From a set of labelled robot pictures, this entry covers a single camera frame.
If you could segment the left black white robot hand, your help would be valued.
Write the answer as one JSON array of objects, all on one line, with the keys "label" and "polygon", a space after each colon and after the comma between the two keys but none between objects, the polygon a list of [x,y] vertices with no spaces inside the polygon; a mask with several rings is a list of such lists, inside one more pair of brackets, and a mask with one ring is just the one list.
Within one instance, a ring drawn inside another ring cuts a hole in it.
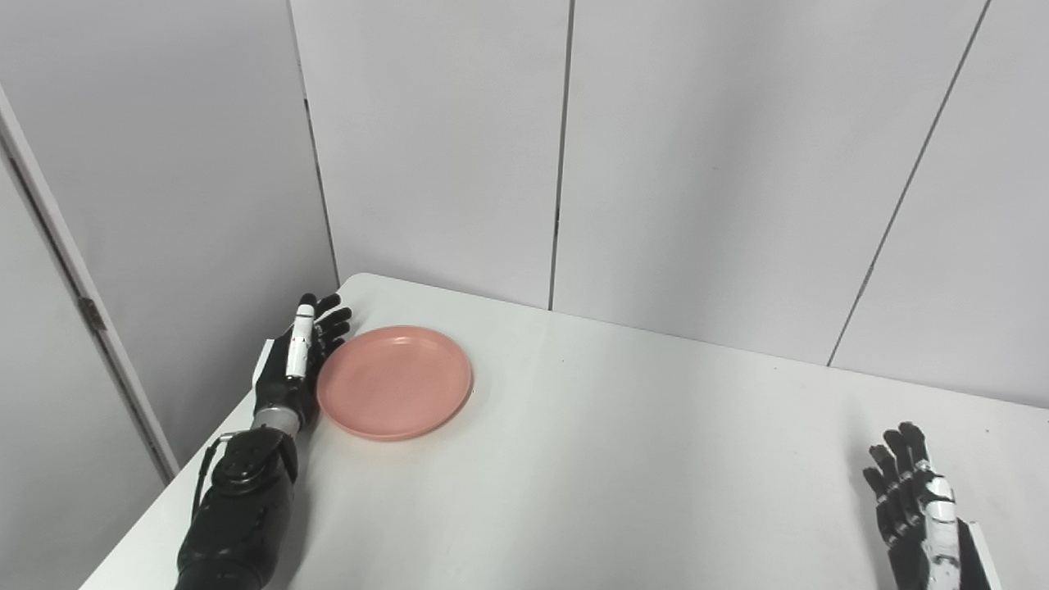
[{"label": "left black white robot hand", "polygon": [[293,439],[311,427],[318,414],[320,370],[345,343],[351,318],[352,310],[337,293],[302,296],[292,324],[272,340],[256,374],[253,429],[270,427]]}]

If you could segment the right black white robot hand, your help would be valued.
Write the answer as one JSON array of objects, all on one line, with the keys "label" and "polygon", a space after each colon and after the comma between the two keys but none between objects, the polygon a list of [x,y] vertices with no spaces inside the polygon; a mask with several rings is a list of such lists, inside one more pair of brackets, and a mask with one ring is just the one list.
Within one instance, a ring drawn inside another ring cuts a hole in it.
[{"label": "right black white robot hand", "polygon": [[898,589],[1000,589],[992,553],[975,520],[958,515],[948,479],[933,466],[922,429],[901,422],[870,446],[863,471],[875,522]]}]

